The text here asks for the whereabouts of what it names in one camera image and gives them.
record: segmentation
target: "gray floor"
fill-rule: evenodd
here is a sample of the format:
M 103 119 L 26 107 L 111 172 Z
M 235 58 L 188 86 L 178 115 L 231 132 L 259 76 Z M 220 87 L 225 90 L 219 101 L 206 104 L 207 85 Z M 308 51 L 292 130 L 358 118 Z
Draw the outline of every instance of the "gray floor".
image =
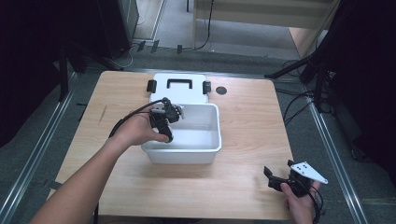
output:
M 142 69 L 200 71 L 222 73 L 225 74 L 224 76 L 231 77 L 263 78 L 262 75 L 281 69 L 288 60 L 298 59 L 296 49 L 292 48 L 290 34 L 282 27 L 268 28 L 274 28 L 271 32 L 283 36 L 276 38 L 282 38 L 284 43 L 276 42 L 274 44 L 274 39 L 271 40 L 272 37 L 269 35 L 271 32 L 268 31 L 268 36 L 262 35 L 267 36 L 268 39 L 264 38 L 258 41 L 262 42 L 259 46 L 266 46 L 267 49 L 263 50 L 262 47 L 258 47 L 259 49 L 252 53 L 249 48 L 244 47 L 246 44 L 243 41 L 243 35 L 237 36 L 241 32 L 236 31 L 233 31 L 233 38 L 229 38 L 225 42 L 228 47 L 223 48 L 224 45 L 221 45 L 220 39 L 215 37 L 220 38 L 223 36 L 222 34 L 230 35 L 230 33 L 227 33 L 230 31 L 225 31 L 224 29 L 226 29 L 225 27 L 233 28 L 233 26 L 222 26 L 220 23 L 218 29 L 216 29 L 218 33 L 215 30 L 213 31 L 211 45 L 208 45 L 210 48 L 198 52 L 185 51 L 182 54 L 176 54 L 175 47 L 177 44 L 188 46 L 191 43 L 191 33 L 188 25 L 187 28 L 182 25 L 175 25 L 176 21 L 187 21 L 187 19 L 176 19 L 176 15 L 191 15 L 185 11 L 185 6 L 186 2 L 184 0 L 166 1 L 163 16 L 156 33 L 156 39 L 160 39 L 160 46 L 172 49 L 159 49 L 156 53 L 150 53 L 149 47 L 141 52 L 131 50 L 130 54 L 123 55 L 117 62 L 127 64 L 131 61 L 132 56 L 134 58 L 132 64 L 125 68 L 127 71 Z M 179 12 L 176 14 L 170 13 L 171 9 L 169 8 L 179 8 Z M 173 18 L 173 22 L 166 23 L 167 13 Z M 173 27 L 179 27 L 178 32 L 172 30 L 171 28 Z M 251 31 L 252 34 L 256 34 L 256 32 L 256 28 Z M 251 48 L 255 49 L 252 42 L 250 44 Z M 49 142 L 46 154 L 37 167 L 37 171 L 21 199 L 11 223 L 27 223 L 47 197 L 49 190 L 43 187 L 43 182 L 46 179 L 54 179 L 56 177 L 68 146 L 73 139 L 74 132 L 78 127 L 78 120 L 84 111 L 84 106 L 79 104 L 87 104 L 89 102 L 97 78 L 105 70 L 98 63 L 90 60 L 87 60 L 87 62 L 90 67 L 86 74 L 78 74 L 79 80 L 71 103 L 67 107 L 52 140 Z M 291 75 L 280 78 L 275 84 L 280 89 L 304 91 L 303 86 L 298 82 L 298 78 Z M 0 202 L 5 201 L 12 184 L 16 181 L 22 166 L 35 147 L 35 143 L 56 106 L 58 95 L 59 88 L 56 88 L 23 125 L 17 137 L 0 149 L 0 174 L 2 176 L 0 181 Z M 293 96 L 280 92 L 277 96 L 281 110 L 284 111 Z M 292 105 L 290 114 L 295 113 L 304 105 L 306 105 L 304 98 L 298 100 Z M 375 163 L 354 161 L 349 154 L 348 142 L 345 140 L 336 118 L 331 114 L 323 114 L 322 116 L 326 120 L 337 154 L 341 158 L 350 181 L 357 191 L 368 221 L 370 223 L 396 223 L 396 216 L 394 216 L 396 212 L 396 190 L 391 185 L 386 172 Z M 321 223 L 353 223 L 354 219 L 349 211 L 345 194 L 340 187 L 342 183 L 339 182 L 339 178 L 334 172 L 334 167 L 329 159 L 328 151 L 323 144 L 312 113 L 306 109 L 302 114 L 298 115 L 287 126 L 287 133 L 294 159 L 296 161 L 308 161 L 329 179 L 330 184 L 322 186 L 320 189 L 325 200 L 325 214 L 321 218 Z M 256 220 L 255 222 L 282 223 L 270 220 Z

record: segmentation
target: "finger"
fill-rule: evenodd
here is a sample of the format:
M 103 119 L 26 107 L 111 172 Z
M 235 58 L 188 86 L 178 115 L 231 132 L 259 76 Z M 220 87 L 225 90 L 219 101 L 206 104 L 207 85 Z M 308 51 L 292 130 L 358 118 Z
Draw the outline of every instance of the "finger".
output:
M 285 199 L 285 201 L 283 202 L 283 204 L 285 204 L 285 206 L 289 209 L 289 201 L 287 199 Z
M 315 188 L 315 191 L 319 190 L 319 188 L 320 188 L 320 182 L 314 181 L 314 183 L 312 183 L 312 187 Z
M 286 195 L 287 198 L 290 198 L 293 196 L 295 197 L 293 191 L 291 191 L 291 188 L 288 184 L 282 183 L 282 184 L 280 184 L 280 187 L 282 188 L 282 191 Z
M 157 141 L 157 142 L 168 142 L 169 141 L 168 136 L 166 136 L 165 134 L 156 133 L 156 132 L 153 132 L 151 139 L 154 141 Z

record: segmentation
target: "white storage box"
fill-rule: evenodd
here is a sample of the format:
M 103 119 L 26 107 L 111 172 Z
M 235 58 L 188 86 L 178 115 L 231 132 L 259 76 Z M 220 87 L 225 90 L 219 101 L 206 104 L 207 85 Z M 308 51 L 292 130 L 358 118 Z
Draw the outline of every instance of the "white storage box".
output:
M 162 94 L 161 86 L 168 79 L 188 79 L 192 81 L 192 88 L 201 87 L 199 91 L 192 91 L 186 83 L 177 83 L 177 94 Z M 212 163 L 217 152 L 221 149 L 221 135 L 219 126 L 219 109 L 214 104 L 207 104 L 207 95 L 203 94 L 202 86 L 205 76 L 181 74 L 156 74 L 157 90 L 151 94 L 150 101 L 167 97 L 172 104 L 183 106 L 184 119 L 169 124 L 174 139 L 171 143 L 149 141 L 142 145 L 153 163 L 168 164 L 202 164 Z M 198 92 L 195 96 L 186 97 L 191 92 Z

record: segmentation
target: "black clip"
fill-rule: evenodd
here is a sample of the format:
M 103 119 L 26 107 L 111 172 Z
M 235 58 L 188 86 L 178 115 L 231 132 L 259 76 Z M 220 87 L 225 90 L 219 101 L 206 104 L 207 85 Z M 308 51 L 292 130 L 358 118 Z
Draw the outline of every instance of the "black clip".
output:
M 202 83 L 202 94 L 205 95 L 211 91 L 212 91 L 212 84 L 210 83 L 210 81 L 204 81 Z
M 146 91 L 151 91 L 152 93 L 155 93 L 157 90 L 157 81 L 155 79 L 149 80 L 148 81 L 148 88 Z

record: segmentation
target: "wire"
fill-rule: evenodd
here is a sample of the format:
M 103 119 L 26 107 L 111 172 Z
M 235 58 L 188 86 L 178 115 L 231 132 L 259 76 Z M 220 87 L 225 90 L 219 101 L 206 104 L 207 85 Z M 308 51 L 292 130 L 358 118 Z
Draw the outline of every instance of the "wire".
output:
M 130 61 L 127 65 L 120 65 L 120 64 L 114 62 L 114 61 L 111 60 L 111 59 L 110 59 L 110 61 L 111 61 L 112 63 L 114 63 L 116 66 L 121 67 L 121 68 L 126 68 L 126 67 L 130 66 L 130 65 L 134 62 L 134 58 L 132 57 L 131 51 L 132 51 L 132 49 L 134 49 L 134 48 L 137 47 L 137 46 L 138 46 L 137 44 L 133 44 L 133 45 L 131 46 L 131 48 L 128 50 L 128 54 L 129 54 L 129 56 L 131 57 L 131 61 Z
M 143 110 L 144 108 L 151 106 L 151 105 L 155 105 L 158 104 L 160 102 L 162 102 L 162 100 L 157 100 L 157 101 L 153 101 L 149 104 L 143 105 L 140 108 L 136 109 L 134 112 L 130 113 L 129 115 L 125 116 L 125 118 L 120 119 L 119 122 L 116 123 L 116 125 L 113 127 L 113 130 L 111 130 L 110 135 L 108 136 L 109 138 L 112 137 L 114 135 L 114 133 L 116 133 L 117 129 L 127 120 L 129 119 L 131 116 L 136 115 L 136 114 L 140 114 L 142 113 L 141 110 Z
M 143 24 L 143 22 L 145 22 L 145 20 L 146 20 L 146 18 L 144 18 L 144 17 L 142 17 L 142 16 L 139 15 L 139 19 L 140 19 L 140 18 L 142 18 L 142 21 L 141 21 L 141 22 L 138 22 L 137 25 Z
M 290 175 L 290 177 L 291 177 L 295 182 L 297 182 L 297 183 L 305 190 L 305 192 L 307 193 L 307 195 L 309 196 L 309 198 L 311 198 L 312 203 L 314 204 L 314 208 L 315 208 L 315 217 L 314 217 L 314 220 L 312 220 L 312 222 L 313 222 L 314 224 L 318 224 L 318 223 L 319 223 L 319 220 L 320 220 L 321 207 L 323 206 L 323 200 L 322 200 L 322 204 L 321 204 L 321 206 L 320 206 L 320 208 L 319 208 L 318 203 L 317 203 L 317 200 L 315 200 L 314 196 L 311 194 L 311 191 L 310 191 L 309 189 L 307 189 L 307 188 L 303 185 L 303 183 L 301 183 L 301 181 L 298 180 L 296 177 L 294 177 L 294 176 L 292 176 L 292 175 Z
M 303 108 L 301 108 L 299 111 L 297 111 L 293 116 L 291 116 L 290 118 L 285 120 L 285 126 L 288 125 L 292 119 L 294 119 L 297 115 L 299 115 L 300 113 L 302 113 L 309 105 L 311 105 L 313 102 L 309 102 L 307 103 Z
M 292 100 L 290 101 L 290 103 L 289 103 L 288 106 L 286 107 L 285 112 L 283 113 L 283 120 L 284 120 L 284 121 L 286 121 L 286 115 L 287 115 L 287 113 L 288 113 L 288 111 L 289 111 L 290 106 L 293 104 L 294 101 L 296 101 L 297 99 L 299 99 L 300 97 L 303 97 L 303 96 L 313 97 L 313 95 L 307 95 L 309 92 L 313 92 L 313 91 L 305 91 L 305 92 L 303 92 L 303 93 L 300 93 L 300 94 L 298 94 L 296 97 L 294 97 L 294 99 L 292 99 Z
M 210 37 L 210 22 L 212 21 L 212 12 L 213 12 L 213 4 L 214 4 L 215 0 L 212 0 L 211 4 L 210 4 L 210 13 L 209 13 L 209 22 L 207 23 L 207 38 L 205 43 L 198 48 L 192 49 L 192 48 L 185 48 L 185 49 L 192 49 L 192 50 L 200 50 L 202 49 L 206 44 L 207 41 L 209 41 L 209 37 Z

